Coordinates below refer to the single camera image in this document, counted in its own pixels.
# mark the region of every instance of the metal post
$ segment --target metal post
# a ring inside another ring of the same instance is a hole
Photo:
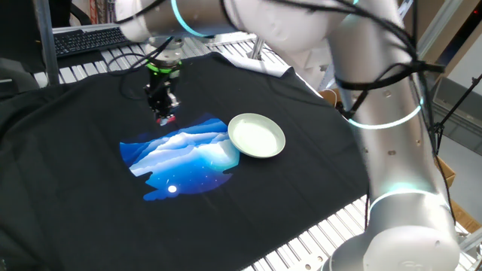
[[[264,39],[257,37],[255,41],[255,46],[253,47],[253,51],[249,53],[250,59],[257,59],[261,60],[261,50],[264,46]]]
[[[57,65],[57,57],[55,54],[55,43],[53,42],[52,22],[50,21],[48,0],[34,0],[34,4],[48,83],[49,85],[60,84],[59,66]]]
[[[474,233],[471,233],[467,236],[465,240],[463,240],[459,246],[460,250],[467,252],[471,248],[474,248],[482,242],[482,228],[476,230]]]
[[[429,27],[423,33],[418,42],[419,58],[423,59],[429,49],[434,44],[435,40],[444,30],[444,27],[449,23],[452,16],[459,8],[462,0],[446,0],[440,10],[435,15],[435,18],[430,23]]]

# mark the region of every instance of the black t-shirt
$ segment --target black t-shirt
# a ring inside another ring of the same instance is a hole
[[[97,75],[0,104],[0,257],[11,270],[242,269],[366,191],[348,124],[292,70],[185,60],[166,126],[147,82],[144,69]],[[226,125],[248,112],[282,128],[281,154],[230,148]]]

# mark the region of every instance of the cardboard box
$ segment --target cardboard box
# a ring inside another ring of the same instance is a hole
[[[447,179],[447,184],[448,184],[449,187],[451,187],[452,184],[453,184],[453,180],[455,179],[455,172],[440,157],[438,158],[438,160],[440,161],[440,166],[442,167],[442,172],[444,173],[445,178]]]
[[[441,158],[438,158],[438,159],[440,161],[440,166],[442,168],[442,172],[445,174],[445,178],[447,179],[447,184],[448,184],[449,187],[451,187],[452,184],[453,184],[453,180],[455,179],[456,173]],[[476,231],[476,230],[478,230],[482,227],[482,225],[480,225],[480,223],[478,223],[469,213],[467,213],[456,202],[454,202],[452,200],[451,203],[452,203],[452,210],[453,210],[453,214],[455,215],[455,219],[468,232],[473,233],[474,231]]]
[[[333,89],[333,92],[330,90],[320,90],[318,93],[333,106],[335,106],[336,103],[341,102],[341,95],[338,89]]]

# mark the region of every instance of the graphic print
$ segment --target graphic print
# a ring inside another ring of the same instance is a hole
[[[227,126],[217,118],[150,142],[121,142],[120,152],[135,176],[151,172],[146,184],[157,190],[144,195],[144,200],[215,189],[232,176],[223,171],[239,163]]]

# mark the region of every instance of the blue led ring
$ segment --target blue led ring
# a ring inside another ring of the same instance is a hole
[[[191,27],[188,26],[188,24],[182,19],[181,13],[179,12],[178,9],[178,3],[176,0],[171,0],[171,5],[172,5],[172,11],[174,11],[175,18],[178,20],[179,24],[189,33],[192,35],[198,36],[198,37],[207,37],[208,35],[203,35],[196,30],[192,29]]]
[[[378,125],[368,125],[368,124],[361,124],[357,123],[356,121],[349,119],[348,122],[351,123],[353,126],[357,126],[358,128],[362,129],[388,129],[392,128],[395,126],[398,126],[402,123],[406,123],[407,121],[411,120],[413,117],[415,117],[421,110],[422,110],[422,105],[423,105],[423,98],[420,100],[420,105],[413,110],[412,113],[409,115],[401,118],[400,120],[394,121],[392,123],[385,123],[385,124],[378,124]]]

